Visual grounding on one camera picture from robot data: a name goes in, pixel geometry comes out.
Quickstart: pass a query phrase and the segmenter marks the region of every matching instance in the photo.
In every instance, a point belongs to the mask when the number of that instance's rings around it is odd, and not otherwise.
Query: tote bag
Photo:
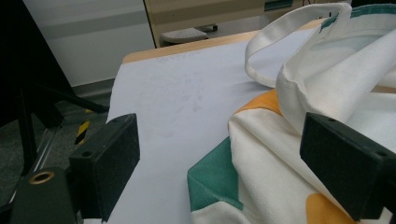
[[[331,13],[284,62],[277,78],[249,63],[255,52]],[[229,120],[229,138],[188,172],[193,223],[355,223],[300,158],[306,112],[344,122],[396,151],[396,6],[344,3],[296,9],[247,44],[247,74],[275,87]],[[377,220],[389,223],[384,209]]]

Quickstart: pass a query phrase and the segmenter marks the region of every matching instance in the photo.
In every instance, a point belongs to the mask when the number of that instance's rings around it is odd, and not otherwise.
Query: table surface
[[[316,26],[319,26],[322,22],[323,22],[323,19],[311,21],[311,22],[307,23],[306,25],[302,26],[300,28],[300,30],[314,28]],[[207,39],[207,40],[200,40],[200,41],[190,42],[190,43],[181,44],[181,45],[174,45],[174,46],[165,47],[165,48],[149,49],[149,50],[145,50],[145,51],[135,52],[135,53],[131,53],[131,54],[128,54],[127,56],[125,56],[122,63],[132,63],[132,62],[142,61],[142,60],[151,59],[151,58],[158,58],[158,57],[182,53],[182,52],[188,52],[188,51],[193,51],[193,50],[198,50],[198,49],[206,49],[206,48],[212,48],[212,47],[220,46],[220,45],[248,41],[255,34],[257,34],[257,32],[258,31],[252,31],[252,32],[246,32],[246,33],[237,34],[237,35],[226,35],[226,36],[222,36],[222,37],[217,37],[217,38],[212,38],[212,39]]]

